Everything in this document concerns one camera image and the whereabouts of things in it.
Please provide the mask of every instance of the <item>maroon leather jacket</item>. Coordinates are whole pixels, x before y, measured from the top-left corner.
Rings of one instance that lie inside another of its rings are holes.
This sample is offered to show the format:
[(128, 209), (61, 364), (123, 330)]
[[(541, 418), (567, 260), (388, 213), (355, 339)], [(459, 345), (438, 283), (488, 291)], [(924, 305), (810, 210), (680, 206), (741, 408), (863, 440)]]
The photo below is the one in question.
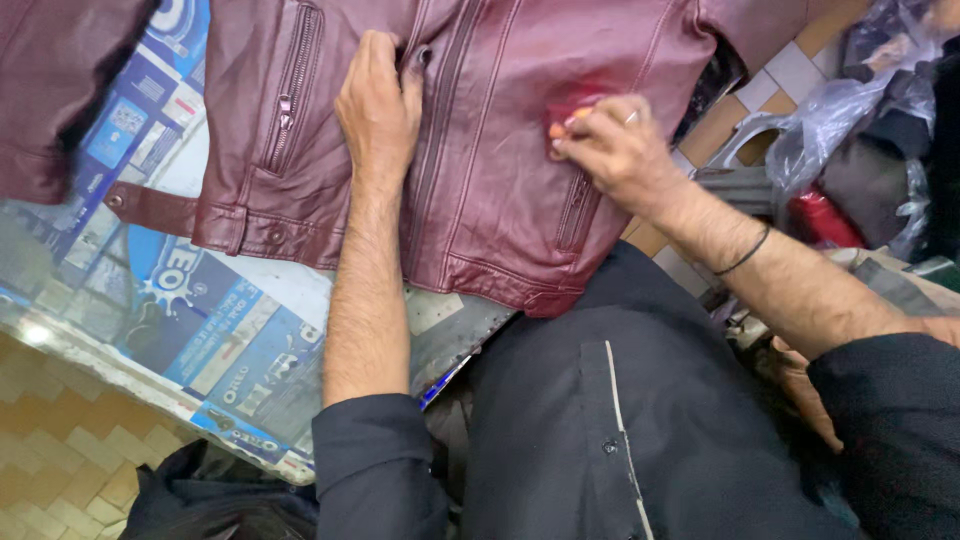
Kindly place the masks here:
[(426, 44), (420, 144), (400, 223), (404, 278), (555, 316), (629, 216), (547, 157), (544, 116), (640, 92), (672, 133), (723, 35), (766, 63), (820, 0), (211, 0), (210, 155), (198, 199), (116, 183), (124, 221), (229, 255), (336, 268), (350, 159), (333, 100), (363, 31)]
[(63, 201), (70, 156), (60, 135), (92, 119), (91, 106), (156, 6), (157, 0), (0, 3), (0, 199)]

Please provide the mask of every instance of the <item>white piping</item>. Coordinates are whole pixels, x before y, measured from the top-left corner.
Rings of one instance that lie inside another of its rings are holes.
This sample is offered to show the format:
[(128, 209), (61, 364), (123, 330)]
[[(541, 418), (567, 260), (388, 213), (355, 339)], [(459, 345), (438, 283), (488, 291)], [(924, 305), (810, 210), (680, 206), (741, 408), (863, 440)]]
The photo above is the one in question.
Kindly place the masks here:
[(643, 532), (647, 535), (647, 540), (654, 540), (654, 532), (650, 529), (650, 520), (647, 519), (647, 510), (643, 507), (643, 496), (640, 495), (640, 484), (636, 481), (636, 472), (634, 471), (634, 458), (630, 453), (630, 439), (627, 437), (627, 430), (623, 427), (623, 415), (620, 414), (620, 395), (616, 391), (616, 368), (613, 367), (613, 349), (610, 341), (607, 340), (607, 362), (610, 364), (610, 385), (613, 393), (613, 411), (616, 413), (616, 426), (623, 435), (623, 441), (627, 444), (627, 462), (630, 463), (630, 482), (634, 485), (636, 491), (636, 509), (640, 512), (640, 520), (643, 522)]

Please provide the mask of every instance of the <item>hand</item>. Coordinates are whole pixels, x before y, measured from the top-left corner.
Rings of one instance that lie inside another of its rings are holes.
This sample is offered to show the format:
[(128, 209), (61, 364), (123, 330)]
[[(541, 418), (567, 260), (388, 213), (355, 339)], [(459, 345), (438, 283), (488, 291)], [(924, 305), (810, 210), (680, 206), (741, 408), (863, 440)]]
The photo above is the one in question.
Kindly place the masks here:
[(397, 82), (398, 38), (368, 30), (334, 102), (353, 160), (352, 189), (398, 197), (420, 130), (423, 69), (411, 62)]
[(572, 159), (593, 175), (593, 184), (618, 205), (653, 219), (680, 198), (690, 179), (670, 158), (647, 100), (606, 98), (578, 110), (563, 126), (550, 127), (557, 159)]

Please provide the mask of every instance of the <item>black shirt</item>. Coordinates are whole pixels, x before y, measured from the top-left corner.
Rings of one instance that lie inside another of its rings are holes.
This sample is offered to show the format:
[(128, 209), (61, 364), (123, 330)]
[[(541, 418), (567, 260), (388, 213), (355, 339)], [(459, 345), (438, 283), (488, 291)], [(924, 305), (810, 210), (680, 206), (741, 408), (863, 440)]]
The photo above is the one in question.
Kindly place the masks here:
[[(618, 245), (568, 314), (521, 318), (475, 359), (466, 538), (854, 538), (804, 495), (754, 381), (703, 310)], [(844, 494), (875, 538), (960, 537), (960, 351), (855, 341), (810, 377), (846, 444)], [(318, 537), (444, 538), (417, 402), (314, 420)]]

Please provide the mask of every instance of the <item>zipper pull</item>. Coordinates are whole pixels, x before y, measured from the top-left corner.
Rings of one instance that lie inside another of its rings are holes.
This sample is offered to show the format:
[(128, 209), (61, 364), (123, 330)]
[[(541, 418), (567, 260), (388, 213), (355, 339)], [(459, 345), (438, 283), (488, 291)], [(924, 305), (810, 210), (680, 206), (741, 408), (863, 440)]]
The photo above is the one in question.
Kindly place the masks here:
[(294, 125), (294, 117), (291, 114), (293, 102), (290, 96), (284, 94), (280, 96), (280, 129), (289, 130)]

